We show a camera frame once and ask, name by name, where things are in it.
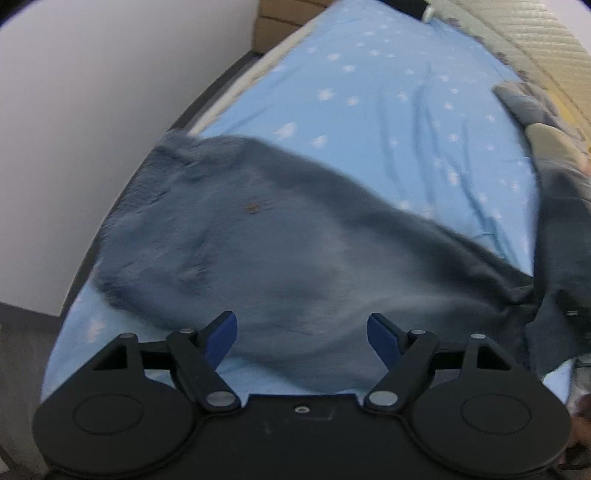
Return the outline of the blue denim jeans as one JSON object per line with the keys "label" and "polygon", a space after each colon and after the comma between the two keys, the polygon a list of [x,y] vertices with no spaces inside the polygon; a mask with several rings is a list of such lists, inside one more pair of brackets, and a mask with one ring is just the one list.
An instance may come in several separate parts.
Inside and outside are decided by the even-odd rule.
{"label": "blue denim jeans", "polygon": [[105,221],[93,279],[166,330],[235,312],[222,375],[241,396],[369,390],[385,371],[373,313],[447,341],[485,334],[545,375],[590,350],[590,209],[569,174],[539,177],[528,275],[270,144],[172,132]]}

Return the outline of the light blue star bedsheet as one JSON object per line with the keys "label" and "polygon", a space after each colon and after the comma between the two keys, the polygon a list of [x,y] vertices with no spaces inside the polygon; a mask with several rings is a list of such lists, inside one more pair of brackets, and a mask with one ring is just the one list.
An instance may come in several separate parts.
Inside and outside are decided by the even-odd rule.
{"label": "light blue star bedsheet", "polygon": [[[378,1],[339,1],[198,136],[166,135],[270,144],[467,237],[529,275],[539,169],[518,122],[493,92],[515,79],[483,46],[439,20],[424,24]],[[98,257],[51,352],[43,397],[122,333],[152,342],[203,328],[166,330],[112,305],[93,279]],[[531,371],[565,399],[578,357],[545,375]]]}

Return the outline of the grey quilt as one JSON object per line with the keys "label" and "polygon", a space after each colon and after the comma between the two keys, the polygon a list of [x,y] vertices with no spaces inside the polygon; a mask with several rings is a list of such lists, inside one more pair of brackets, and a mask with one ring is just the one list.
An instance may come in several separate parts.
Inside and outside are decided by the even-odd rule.
{"label": "grey quilt", "polygon": [[502,82],[493,92],[522,126],[538,169],[569,174],[590,194],[590,142],[551,96],[529,82]]}

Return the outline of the white mattress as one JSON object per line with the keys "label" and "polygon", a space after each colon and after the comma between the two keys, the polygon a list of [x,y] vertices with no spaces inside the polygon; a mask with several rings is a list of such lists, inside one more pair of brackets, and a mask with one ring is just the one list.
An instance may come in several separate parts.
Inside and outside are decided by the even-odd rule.
{"label": "white mattress", "polygon": [[291,33],[279,45],[273,47],[269,53],[264,54],[256,61],[250,61],[245,66],[238,69],[238,73],[233,75],[228,82],[224,83],[221,90],[214,93],[211,99],[205,101],[194,118],[190,120],[185,130],[191,136],[198,136],[209,125],[235,103],[236,100],[247,90],[252,88],[256,82],[269,74],[274,67],[279,65],[280,61],[304,41],[308,35],[315,29],[317,21],[311,20],[299,30]]}

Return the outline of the cream quilted headboard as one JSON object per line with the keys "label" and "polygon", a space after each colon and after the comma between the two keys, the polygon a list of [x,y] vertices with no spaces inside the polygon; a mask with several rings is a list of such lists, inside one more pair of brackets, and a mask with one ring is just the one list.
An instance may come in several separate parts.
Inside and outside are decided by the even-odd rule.
{"label": "cream quilted headboard", "polygon": [[436,16],[545,89],[590,148],[590,54],[540,1],[433,1]]}

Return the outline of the wooden nightstand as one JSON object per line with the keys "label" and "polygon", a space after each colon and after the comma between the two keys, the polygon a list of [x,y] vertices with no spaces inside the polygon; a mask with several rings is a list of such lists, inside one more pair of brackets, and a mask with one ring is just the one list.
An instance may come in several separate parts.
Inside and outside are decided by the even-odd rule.
{"label": "wooden nightstand", "polygon": [[332,0],[259,0],[252,31],[252,52],[266,54],[332,3]]}

